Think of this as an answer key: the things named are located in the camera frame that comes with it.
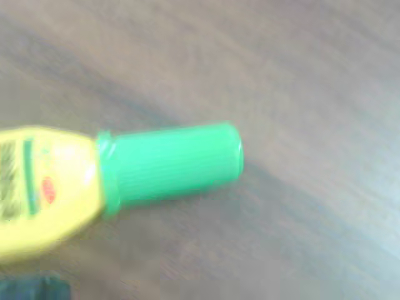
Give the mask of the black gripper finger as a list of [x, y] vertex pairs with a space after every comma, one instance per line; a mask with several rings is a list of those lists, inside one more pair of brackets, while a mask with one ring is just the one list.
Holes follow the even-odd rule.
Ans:
[[71, 300], [70, 284], [55, 275], [28, 274], [1, 277], [1, 299]]

